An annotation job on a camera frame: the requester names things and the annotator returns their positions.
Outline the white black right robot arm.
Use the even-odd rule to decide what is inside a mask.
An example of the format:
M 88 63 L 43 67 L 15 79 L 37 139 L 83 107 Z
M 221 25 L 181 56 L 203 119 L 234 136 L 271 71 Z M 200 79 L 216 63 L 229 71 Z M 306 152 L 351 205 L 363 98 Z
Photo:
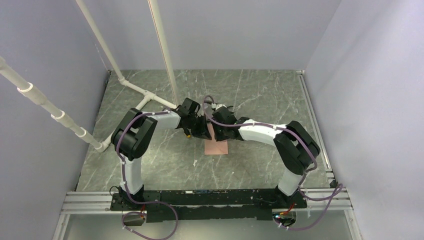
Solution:
M 254 141 L 276 148 L 285 170 L 275 194 L 276 203 L 287 208 L 295 201 L 295 193 L 301 185 L 310 165 L 316 167 L 316 158 L 321 149 L 306 129 L 292 120 L 288 124 L 270 124 L 248 117 L 237 119 L 222 106 L 212 113 L 211 122 L 215 131 L 227 139 Z

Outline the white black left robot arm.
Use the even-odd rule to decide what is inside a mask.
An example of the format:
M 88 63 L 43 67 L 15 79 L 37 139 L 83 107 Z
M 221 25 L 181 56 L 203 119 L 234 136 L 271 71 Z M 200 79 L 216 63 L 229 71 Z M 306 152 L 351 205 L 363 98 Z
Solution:
M 211 140 L 207 120 L 198 114 L 200 106 L 198 102 L 185 98 L 176 108 L 159 112 L 131 108 L 120 121 L 110 141 L 121 163 L 122 179 L 118 190 L 129 209 L 137 210 L 144 203 L 142 156 L 156 130 L 182 129 L 188 138 Z

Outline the pink paper envelope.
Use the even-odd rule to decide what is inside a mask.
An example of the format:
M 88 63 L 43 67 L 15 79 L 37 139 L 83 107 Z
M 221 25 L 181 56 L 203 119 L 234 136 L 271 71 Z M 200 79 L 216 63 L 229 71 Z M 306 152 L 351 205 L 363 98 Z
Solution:
M 227 155 L 229 153 L 228 142 L 216 141 L 214 136 L 215 132 L 211 123 L 207 124 L 207 129 L 211 135 L 211 140 L 204 140 L 204 154 L 205 155 Z

